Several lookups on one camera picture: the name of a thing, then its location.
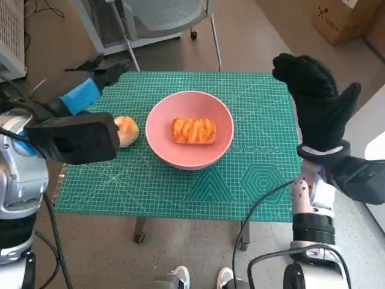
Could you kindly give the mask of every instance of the table leg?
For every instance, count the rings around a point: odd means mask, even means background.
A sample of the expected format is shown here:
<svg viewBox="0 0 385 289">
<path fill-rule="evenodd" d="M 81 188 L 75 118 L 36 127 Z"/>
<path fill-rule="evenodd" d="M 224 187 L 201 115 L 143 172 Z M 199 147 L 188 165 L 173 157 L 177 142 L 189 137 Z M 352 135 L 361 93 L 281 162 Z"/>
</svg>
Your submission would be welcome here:
<svg viewBox="0 0 385 289">
<path fill-rule="evenodd" d="M 242 231 L 241 241 L 239 242 L 238 248 L 242 251 L 247 250 L 247 246 L 250 244 L 250 222 L 245 224 L 245 228 Z"/>
<path fill-rule="evenodd" d="M 134 242 L 140 244 L 144 241 L 146 233 L 144 232 L 144 224 L 146 223 L 145 217 L 137 217 L 134 230 Z"/>
</svg>

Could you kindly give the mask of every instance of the bread roll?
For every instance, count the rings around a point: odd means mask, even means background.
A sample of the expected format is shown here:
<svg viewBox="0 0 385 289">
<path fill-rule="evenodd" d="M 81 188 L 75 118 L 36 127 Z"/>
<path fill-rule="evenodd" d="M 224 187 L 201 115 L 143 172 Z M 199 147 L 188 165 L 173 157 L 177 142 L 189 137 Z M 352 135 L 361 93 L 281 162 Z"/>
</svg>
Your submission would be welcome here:
<svg viewBox="0 0 385 289">
<path fill-rule="evenodd" d="M 139 128 L 132 118 L 129 116 L 118 116 L 114 119 L 118 126 L 118 136 L 121 148 L 131 145 L 139 136 Z"/>
<path fill-rule="evenodd" d="M 176 143 L 210 145 L 215 141 L 217 127 L 211 119 L 177 118 L 171 133 Z"/>
</svg>

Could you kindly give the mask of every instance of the green cutting mat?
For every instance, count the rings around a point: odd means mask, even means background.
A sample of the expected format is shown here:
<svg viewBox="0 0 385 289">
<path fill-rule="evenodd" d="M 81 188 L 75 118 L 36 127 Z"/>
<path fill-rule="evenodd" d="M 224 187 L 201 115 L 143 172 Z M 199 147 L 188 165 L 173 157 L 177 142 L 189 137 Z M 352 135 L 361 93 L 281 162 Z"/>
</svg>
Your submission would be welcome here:
<svg viewBox="0 0 385 289">
<path fill-rule="evenodd" d="M 152 107 L 181 90 L 211 93 L 234 118 L 229 151 L 205 170 L 170 167 L 146 141 Z M 112 161 L 68 166 L 56 212 L 242 220 L 255 200 L 299 172 L 291 98 L 268 73 L 129 72 L 90 110 L 132 116 L 140 136 Z M 268 198 L 253 220 L 291 222 L 289 189 Z"/>
</svg>

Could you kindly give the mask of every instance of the white sneaker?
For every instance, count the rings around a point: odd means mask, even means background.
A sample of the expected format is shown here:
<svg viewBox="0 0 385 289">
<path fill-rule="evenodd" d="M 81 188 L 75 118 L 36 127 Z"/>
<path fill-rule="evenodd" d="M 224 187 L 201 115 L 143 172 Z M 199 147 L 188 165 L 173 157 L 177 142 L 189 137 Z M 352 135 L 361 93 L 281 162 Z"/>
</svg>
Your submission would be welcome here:
<svg viewBox="0 0 385 289">
<path fill-rule="evenodd" d="M 222 268 L 217 278 L 217 289 L 222 289 L 222 287 L 225 286 L 232 279 L 234 279 L 233 270 L 227 267 Z"/>
<path fill-rule="evenodd" d="M 178 266 L 171 271 L 171 274 L 174 274 L 178 277 L 179 280 L 183 283 L 183 289 L 190 288 L 190 273 L 185 266 Z"/>
</svg>

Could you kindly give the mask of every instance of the black cable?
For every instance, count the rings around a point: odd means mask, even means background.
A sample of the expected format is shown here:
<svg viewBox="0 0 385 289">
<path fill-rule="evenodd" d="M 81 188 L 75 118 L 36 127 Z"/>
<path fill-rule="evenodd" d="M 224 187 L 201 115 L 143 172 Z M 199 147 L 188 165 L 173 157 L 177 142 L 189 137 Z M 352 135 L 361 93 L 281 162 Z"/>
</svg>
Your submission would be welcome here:
<svg viewBox="0 0 385 289">
<path fill-rule="evenodd" d="M 7 82 L 10 86 L 12 86 L 12 88 L 19 94 L 19 96 L 21 96 L 24 99 L 28 99 L 26 94 L 12 80 L 10 80 L 9 78 L 1 74 L 0 74 L 0 79 L 2 79 L 3 81 Z"/>
<path fill-rule="evenodd" d="M 245 228 L 245 225 L 247 224 L 247 222 L 250 220 L 250 217 L 253 215 L 255 209 L 257 208 L 257 206 L 262 203 L 266 198 L 270 197 L 272 194 L 274 194 L 276 191 L 279 191 L 281 190 L 282 188 L 285 188 L 286 186 L 290 185 L 291 183 L 293 183 L 294 180 L 291 180 L 289 182 L 286 182 L 284 183 L 283 185 L 280 185 L 279 187 L 276 187 L 275 189 L 269 191 L 268 193 L 266 193 L 263 197 L 261 197 L 259 200 L 256 201 L 256 203 L 254 204 L 254 206 L 252 207 L 252 209 L 250 210 L 249 214 L 247 215 L 247 217 L 245 218 L 245 220 L 243 221 L 242 223 L 242 227 L 241 227 L 241 230 L 238 234 L 238 237 L 236 238 L 236 241 L 235 241 L 235 245 L 234 245 L 234 251 L 233 251 L 233 260 L 232 260 L 232 267 L 233 267 L 233 275 L 234 275 L 234 280 L 236 280 L 236 273 L 235 273 L 235 253 L 236 253 L 236 249 L 238 247 L 238 244 L 239 242 L 241 241 L 241 237 L 242 237 L 242 232 Z"/>
<path fill-rule="evenodd" d="M 26 52 L 31 44 L 31 36 L 28 32 L 24 31 L 24 52 Z"/>
<path fill-rule="evenodd" d="M 73 289 L 70 275 L 68 273 L 66 262 L 65 262 L 64 256 L 63 256 L 63 248 L 61 247 L 60 236 L 59 236 L 59 231 L 57 228 L 54 209 L 52 208 L 51 200 L 49 199 L 47 193 L 44 193 L 43 198 L 44 198 L 44 202 L 47 205 L 49 217 L 51 218 L 52 230 L 54 232 L 56 248 L 57 248 L 57 252 L 58 252 L 58 256 L 59 256 L 59 262 L 60 262 L 61 270 L 63 271 L 64 280 L 66 281 L 67 288 Z"/>
<path fill-rule="evenodd" d="M 56 260 L 56 266 L 55 266 L 54 272 L 52 273 L 51 277 L 40 287 L 40 289 L 45 289 L 52 282 L 52 280 L 55 279 L 57 273 L 59 272 L 60 260 L 59 260 L 59 255 L 58 255 L 58 252 L 56 251 L 54 244 L 52 244 L 51 241 L 49 241 L 38 230 L 35 230 L 35 235 L 38 236 L 44 243 L 46 243 L 46 245 L 51 249 L 52 253 L 54 253 L 55 260 Z"/>
<path fill-rule="evenodd" d="M 48 6 L 48 8 L 42 8 L 42 9 L 37 9 L 37 0 L 35 0 L 35 13 L 39 13 L 39 12 L 42 12 L 42 11 L 46 11 L 46 10 L 51 10 L 52 12 L 54 12 L 57 16 L 61 17 L 61 18 L 66 18 L 64 13 L 57 9 L 57 8 L 53 8 L 51 5 L 49 5 L 49 3 L 47 2 L 47 0 L 44 0 L 44 2 L 46 3 L 46 5 Z"/>
<path fill-rule="evenodd" d="M 268 253 L 268 254 L 261 255 L 255 259 L 252 259 L 247 266 L 247 279 L 248 279 L 250 289 L 255 289 L 253 275 L 251 274 L 251 270 L 256 263 L 263 261 L 263 260 L 266 260 L 266 259 L 278 257 L 278 256 L 305 253 L 307 250 L 311 250 L 311 249 L 325 249 L 325 250 L 329 250 L 329 251 L 332 251 L 333 253 L 335 253 L 342 263 L 343 269 L 345 271 L 346 281 L 348 283 L 348 287 L 349 287 L 349 289 L 351 289 L 351 280 L 350 280 L 349 269 L 348 269 L 348 266 L 347 266 L 345 260 L 343 259 L 340 252 L 338 252 L 333 247 L 330 247 L 330 246 L 324 245 L 324 244 L 317 244 L 317 245 L 311 245 L 311 246 L 307 246 L 307 247 L 299 248 L 299 249 L 289 249 L 289 250 L 283 250 L 283 251 L 274 252 L 274 253 Z"/>
<path fill-rule="evenodd" d="M 14 132 L 11 132 L 11 131 L 7 131 L 4 128 L 0 128 L 0 134 L 4 134 L 7 137 L 14 138 L 15 140 L 29 141 L 27 137 L 24 137 L 19 134 L 15 134 Z"/>
<path fill-rule="evenodd" d="M 19 94 L 19 96 L 21 96 L 22 98 L 26 98 L 26 95 L 24 94 L 24 92 L 12 80 L 8 79 L 7 77 L 5 77 L 4 75 L 1 75 L 1 74 L 0 74 L 0 79 L 2 79 L 3 81 L 5 81 L 9 85 L 11 85 L 12 88 Z M 7 137 L 11 137 L 11 138 L 14 138 L 16 140 L 29 141 L 27 137 L 24 137 L 24 136 L 19 135 L 19 134 L 15 134 L 14 132 L 8 131 L 4 128 L 0 128 L 0 134 L 4 134 Z"/>
</svg>

